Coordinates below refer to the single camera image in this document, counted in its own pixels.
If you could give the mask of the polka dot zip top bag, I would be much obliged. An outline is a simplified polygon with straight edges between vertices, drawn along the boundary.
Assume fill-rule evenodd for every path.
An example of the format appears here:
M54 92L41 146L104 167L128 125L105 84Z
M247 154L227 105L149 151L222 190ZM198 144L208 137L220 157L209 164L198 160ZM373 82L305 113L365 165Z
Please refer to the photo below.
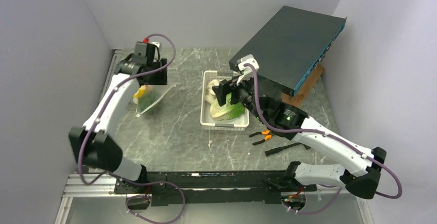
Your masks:
M153 109L164 98L164 96L178 83L170 85L142 85L132 97L136 107L135 117L140 117Z

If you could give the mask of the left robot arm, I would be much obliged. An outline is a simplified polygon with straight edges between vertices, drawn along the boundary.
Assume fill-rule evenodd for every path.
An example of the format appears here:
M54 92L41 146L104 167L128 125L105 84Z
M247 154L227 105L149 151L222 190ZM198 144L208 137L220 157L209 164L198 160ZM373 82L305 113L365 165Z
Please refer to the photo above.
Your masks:
M93 114L80 127L73 127L68 137L79 168L101 169L128 180L135 193L147 189L146 168L124 157L114 140L119 119L143 85L166 85L166 58L160 57L159 44L137 42L134 52L115 67L109 87Z

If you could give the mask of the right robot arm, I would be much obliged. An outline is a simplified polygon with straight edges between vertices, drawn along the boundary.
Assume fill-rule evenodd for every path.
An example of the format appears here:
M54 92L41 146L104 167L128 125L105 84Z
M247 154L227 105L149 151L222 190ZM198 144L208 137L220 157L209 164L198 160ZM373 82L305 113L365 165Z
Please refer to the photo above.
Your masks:
M302 109L258 94L253 79L237 84L222 80L211 87L218 104L241 104L273 134L308 146L335 161L334 165L291 162L284 184L291 191L301 186L323 184L345 187L351 194L373 199L378 192L387 152L381 147L355 144L321 125Z

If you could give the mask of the dark green cucumber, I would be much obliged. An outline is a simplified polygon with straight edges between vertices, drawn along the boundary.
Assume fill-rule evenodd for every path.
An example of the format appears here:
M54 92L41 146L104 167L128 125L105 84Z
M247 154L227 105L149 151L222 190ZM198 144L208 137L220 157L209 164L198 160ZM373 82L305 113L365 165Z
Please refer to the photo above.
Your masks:
M156 105L156 101L160 97L160 92L152 91L149 95L142 98L138 103L138 111L141 112L147 112L152 107Z

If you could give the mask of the yellow lemon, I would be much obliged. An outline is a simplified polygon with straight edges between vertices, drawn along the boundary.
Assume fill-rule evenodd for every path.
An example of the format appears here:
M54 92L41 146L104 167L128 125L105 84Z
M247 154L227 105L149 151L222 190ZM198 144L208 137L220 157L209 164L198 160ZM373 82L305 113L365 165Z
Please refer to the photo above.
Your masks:
M145 96L149 95L153 90L152 86L149 85L142 85L137 92L133 95L132 102L134 104L138 104L139 101L144 98Z

